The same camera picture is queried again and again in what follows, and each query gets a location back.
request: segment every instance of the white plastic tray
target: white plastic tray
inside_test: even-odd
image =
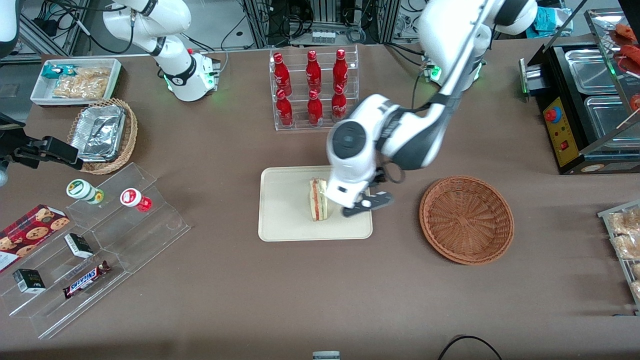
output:
[[[89,58],[89,59],[57,59],[47,60],[42,67],[44,68],[48,64],[54,65],[75,65],[78,67],[108,67],[111,69],[109,75],[109,82],[107,82],[107,88],[104,91],[102,99],[110,99],[115,90],[116,82],[118,81],[118,75],[122,64],[114,58]],[[44,76],[38,76],[36,85],[31,92],[31,101],[34,104],[41,106],[73,106],[73,105],[87,105],[97,102],[98,100],[91,99],[61,99],[53,97],[53,89],[56,88],[58,83],[57,79],[47,79]]]
[[[274,167],[262,172],[258,235],[262,241],[366,239],[373,232],[371,212],[346,218],[329,201],[329,218],[311,220],[309,180],[328,179],[331,166]]]

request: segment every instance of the sandwich slice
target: sandwich slice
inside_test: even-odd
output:
[[[326,180],[313,178],[309,181],[311,191],[309,192],[309,204],[311,205],[311,218],[313,221],[326,220],[328,214],[328,202],[326,196]]]

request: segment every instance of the brown tablecloth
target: brown tablecloth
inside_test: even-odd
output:
[[[193,228],[52,340],[0,308],[3,359],[431,359],[456,334],[505,358],[622,359],[640,352],[640,318],[596,212],[640,196],[637,175],[559,176],[534,102],[518,96],[517,60],[539,42],[495,42],[463,97],[437,159],[386,184],[396,203],[373,214],[366,240],[264,243],[260,173],[326,165],[326,132],[273,129],[267,51],[232,53],[222,89],[180,102],[149,57],[120,58],[118,96],[140,123],[132,160]],[[408,106],[415,67],[383,46],[360,48],[360,91]],[[417,103],[430,85],[418,87]],[[34,106],[31,136],[66,138],[78,109]],[[417,207],[456,174],[495,186],[515,217],[498,261],[462,266],[437,254]],[[13,165],[0,188],[2,224],[35,204],[64,208],[70,168]],[[84,176],[100,183],[106,176]],[[482,344],[448,355],[490,358]]]

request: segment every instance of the round wicker basket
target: round wicker basket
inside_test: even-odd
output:
[[[513,240],[513,215],[491,185],[469,176],[433,183],[420,202],[420,225],[430,244],[465,265],[491,263]]]
[[[110,163],[84,163],[80,171],[95,175],[104,175],[114,172],[127,164],[131,154],[133,153],[133,148],[136,146],[136,136],[138,135],[138,120],[136,119],[136,114],[131,111],[131,108],[126,102],[120,99],[108,99],[95,102],[89,105],[89,107],[95,108],[107,105],[118,105],[127,111],[127,117],[122,131],[122,141],[120,142],[120,148],[118,150],[119,155],[116,160]],[[79,119],[80,114],[76,116],[76,120],[71,125],[71,130],[67,136],[67,143],[71,143],[71,139],[74,136]]]

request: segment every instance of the beige tray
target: beige tray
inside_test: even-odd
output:
[[[309,180],[329,178],[330,166],[272,167],[260,180],[258,235],[262,241],[366,239],[373,232],[371,212],[346,218],[329,201],[329,218],[311,220]]]

